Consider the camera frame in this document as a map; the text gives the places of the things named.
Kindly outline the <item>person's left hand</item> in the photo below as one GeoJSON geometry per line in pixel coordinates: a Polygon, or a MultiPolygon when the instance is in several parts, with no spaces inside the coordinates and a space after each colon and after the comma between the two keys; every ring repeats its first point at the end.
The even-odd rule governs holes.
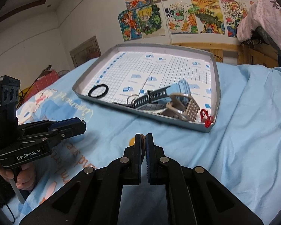
{"type": "MultiPolygon", "coordinates": [[[[34,189],[36,182],[36,170],[34,163],[22,165],[21,172],[16,177],[16,187],[23,191],[31,191],[34,189]]],[[[6,170],[0,166],[0,175],[6,180],[14,178],[11,170],[6,170]]]]}

